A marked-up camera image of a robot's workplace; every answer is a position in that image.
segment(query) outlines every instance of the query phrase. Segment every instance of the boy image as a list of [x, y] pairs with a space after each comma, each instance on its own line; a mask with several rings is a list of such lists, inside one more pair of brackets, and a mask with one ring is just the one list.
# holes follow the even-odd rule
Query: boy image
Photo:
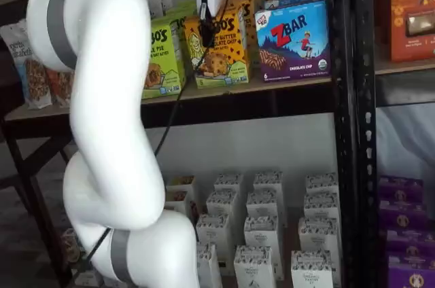
[[302, 46], [300, 49], [302, 49], [304, 52], [307, 52], [304, 58], [311, 58], [311, 53], [313, 52], [313, 48], [308, 45], [314, 45], [314, 43], [310, 42], [311, 33], [310, 31], [305, 31], [304, 39], [298, 41], [298, 43], [301, 43]]

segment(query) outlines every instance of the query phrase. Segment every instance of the yellow snack box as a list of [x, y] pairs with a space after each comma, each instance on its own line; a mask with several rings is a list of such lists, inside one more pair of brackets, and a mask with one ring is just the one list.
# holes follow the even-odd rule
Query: yellow snack box
[[241, 6], [243, 8], [243, 19], [245, 20], [246, 25], [247, 51], [249, 53], [249, 60], [253, 70], [260, 69], [260, 56], [258, 53], [255, 14], [258, 10], [260, 10], [261, 0], [229, 0], [228, 6]]
[[[249, 57], [247, 53], [247, 34], [241, 6], [229, 7], [219, 24], [221, 12], [215, 18], [217, 33], [214, 47], [204, 57], [195, 73], [198, 88], [230, 86], [249, 81]], [[199, 63], [206, 48], [202, 45], [199, 33], [198, 16], [186, 18], [186, 41], [190, 51], [193, 68]]]

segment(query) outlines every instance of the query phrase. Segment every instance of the green snack box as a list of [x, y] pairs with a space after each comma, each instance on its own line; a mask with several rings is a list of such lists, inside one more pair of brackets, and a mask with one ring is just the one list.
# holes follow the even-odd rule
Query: green snack box
[[189, 9], [196, 9], [196, 0], [181, 0], [178, 2], [177, 6], [171, 8], [170, 10], [167, 11], [168, 13], [172, 13], [172, 12], [176, 12], [179, 10], [182, 10], [184, 8], [189, 8]]
[[152, 48], [142, 99], [179, 94], [186, 83], [176, 22], [167, 18], [151, 23]]
[[177, 33], [186, 75], [193, 73], [193, 67], [192, 63], [190, 62], [189, 48], [186, 43], [186, 35], [184, 33], [184, 21], [186, 20], [186, 17], [192, 15], [196, 15], [196, 6], [184, 6], [183, 8], [176, 8], [176, 10], [173, 10], [170, 14], [167, 14], [164, 18], [160, 19], [166, 20], [170, 24], [175, 23], [177, 25]]

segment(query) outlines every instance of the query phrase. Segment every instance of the snack bag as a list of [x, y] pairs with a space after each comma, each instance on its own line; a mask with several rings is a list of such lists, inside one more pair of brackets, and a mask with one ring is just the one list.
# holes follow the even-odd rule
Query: snack bag
[[74, 72], [58, 72], [46, 69], [52, 94], [61, 107], [69, 107], [74, 82]]
[[30, 109], [52, 104], [46, 68], [38, 61], [30, 47], [26, 20], [0, 27], [0, 36], [14, 59], [21, 78], [22, 93]]

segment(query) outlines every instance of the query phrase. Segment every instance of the gray band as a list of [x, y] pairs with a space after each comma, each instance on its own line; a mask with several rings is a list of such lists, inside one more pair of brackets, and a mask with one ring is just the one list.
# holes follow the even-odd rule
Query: gray band
[[114, 230], [111, 237], [111, 265], [119, 280], [133, 283], [127, 267], [127, 244], [130, 237], [129, 230]]
[[75, 69], [77, 55], [69, 43], [63, 10], [65, 0], [50, 0], [47, 8], [47, 30], [48, 37], [52, 42], [54, 52], [59, 59], [70, 69]]

